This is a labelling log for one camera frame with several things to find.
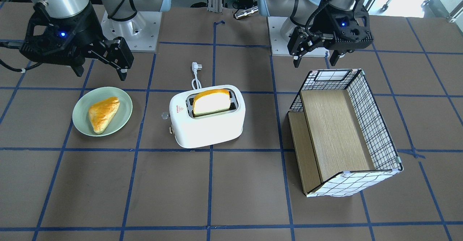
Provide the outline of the black gripper, viewer right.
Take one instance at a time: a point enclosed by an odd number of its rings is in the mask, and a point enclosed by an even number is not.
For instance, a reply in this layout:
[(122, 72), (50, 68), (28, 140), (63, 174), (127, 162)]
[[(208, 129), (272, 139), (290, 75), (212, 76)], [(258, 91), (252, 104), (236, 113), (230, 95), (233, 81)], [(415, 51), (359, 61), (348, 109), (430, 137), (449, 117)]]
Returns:
[(296, 27), (291, 34), (287, 48), (293, 57), (295, 68), (299, 68), (302, 56), (315, 48), (324, 47), (334, 50), (329, 63), (334, 67), (342, 52), (364, 49), (372, 44), (374, 37), (369, 26), (369, 14), (364, 0), (351, 0), (353, 9), (343, 10), (326, 4), (315, 17), (309, 31)]

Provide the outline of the silver robot arm, viewer right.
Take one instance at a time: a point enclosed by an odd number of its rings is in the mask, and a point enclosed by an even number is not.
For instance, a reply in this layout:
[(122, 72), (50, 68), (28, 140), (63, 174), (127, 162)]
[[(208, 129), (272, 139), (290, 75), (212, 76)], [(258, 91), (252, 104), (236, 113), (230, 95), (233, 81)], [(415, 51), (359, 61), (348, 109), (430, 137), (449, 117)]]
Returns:
[(260, 15), (288, 17), (287, 50), (298, 68), (302, 57), (317, 48), (332, 50), (331, 66), (342, 56), (370, 46), (370, 29), (365, 0), (258, 0)]

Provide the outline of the black gripper, viewer left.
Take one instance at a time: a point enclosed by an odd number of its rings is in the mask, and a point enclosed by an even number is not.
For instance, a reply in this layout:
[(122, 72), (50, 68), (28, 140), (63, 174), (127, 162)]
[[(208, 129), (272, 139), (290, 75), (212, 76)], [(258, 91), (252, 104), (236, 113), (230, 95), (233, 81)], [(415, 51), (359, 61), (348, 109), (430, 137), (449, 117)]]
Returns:
[(20, 53), (37, 63), (69, 66), (83, 76), (86, 59), (97, 59), (126, 80), (134, 56), (123, 37), (108, 40), (91, 3), (75, 16), (51, 17), (44, 3), (34, 5)]

